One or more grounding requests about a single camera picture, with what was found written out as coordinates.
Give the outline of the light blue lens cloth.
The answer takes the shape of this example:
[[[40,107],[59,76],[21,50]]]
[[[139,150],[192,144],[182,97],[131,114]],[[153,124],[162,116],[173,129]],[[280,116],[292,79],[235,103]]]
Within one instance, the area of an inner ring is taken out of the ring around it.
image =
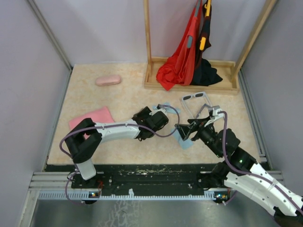
[[[190,139],[182,140],[181,135],[177,130],[174,131],[174,129],[172,129],[171,132],[174,132],[172,136],[175,138],[175,140],[178,142],[182,149],[188,149],[193,146],[193,141],[191,141]]]

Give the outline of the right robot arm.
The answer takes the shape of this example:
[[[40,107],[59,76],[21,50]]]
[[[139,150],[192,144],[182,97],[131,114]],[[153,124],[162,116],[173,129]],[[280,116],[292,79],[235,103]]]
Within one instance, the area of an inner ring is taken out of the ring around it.
[[[208,120],[189,119],[188,124],[175,124],[175,127],[183,140],[193,134],[192,141],[201,140],[218,157],[224,158],[213,169],[212,183],[240,192],[273,217],[301,219],[302,196],[283,186],[253,156],[240,148],[240,140],[227,127],[227,122],[223,130],[216,132]]]

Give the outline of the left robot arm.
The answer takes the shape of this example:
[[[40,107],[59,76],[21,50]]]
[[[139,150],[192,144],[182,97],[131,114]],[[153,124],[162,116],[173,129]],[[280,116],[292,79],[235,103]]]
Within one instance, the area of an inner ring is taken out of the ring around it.
[[[99,123],[85,118],[61,143],[65,142],[82,183],[92,188],[98,184],[98,175],[91,159],[101,143],[120,139],[146,140],[168,122],[167,111],[162,105],[155,110],[146,106],[125,122]]]

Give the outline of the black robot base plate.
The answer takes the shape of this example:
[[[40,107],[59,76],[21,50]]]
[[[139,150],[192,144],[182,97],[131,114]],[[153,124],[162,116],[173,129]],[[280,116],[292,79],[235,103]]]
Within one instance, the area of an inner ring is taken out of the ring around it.
[[[67,172],[72,189],[90,189],[90,197],[204,196],[211,189],[235,189],[248,178],[262,182],[263,174],[241,174],[225,162],[218,164],[96,165],[96,175],[85,180],[73,165],[47,165],[47,173]]]

